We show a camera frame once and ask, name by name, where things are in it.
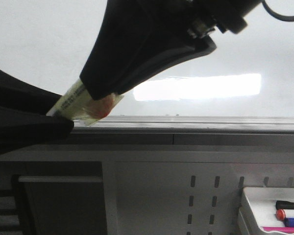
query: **white wall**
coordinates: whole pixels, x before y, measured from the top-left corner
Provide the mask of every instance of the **white wall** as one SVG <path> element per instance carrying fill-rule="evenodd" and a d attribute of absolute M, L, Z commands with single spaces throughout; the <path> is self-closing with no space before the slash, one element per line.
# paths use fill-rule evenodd
<path fill-rule="evenodd" d="M 294 13 L 294 0 L 269 3 Z M 105 5 L 105 0 L 0 0 L 0 69 L 63 94 L 93 47 Z M 239 35 L 212 35 L 218 46 L 213 54 L 152 79 L 260 73 L 259 95 L 147 102 L 135 101 L 129 91 L 112 115 L 294 117 L 294 23 L 272 18 L 261 6 L 246 20 L 249 26 Z"/>

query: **perforated panel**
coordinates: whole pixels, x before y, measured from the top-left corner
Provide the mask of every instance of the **perforated panel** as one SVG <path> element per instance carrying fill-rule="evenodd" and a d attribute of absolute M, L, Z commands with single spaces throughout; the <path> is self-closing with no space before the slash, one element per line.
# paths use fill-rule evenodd
<path fill-rule="evenodd" d="M 294 164 L 117 163 L 120 235 L 236 235 L 242 187 L 294 187 Z"/>

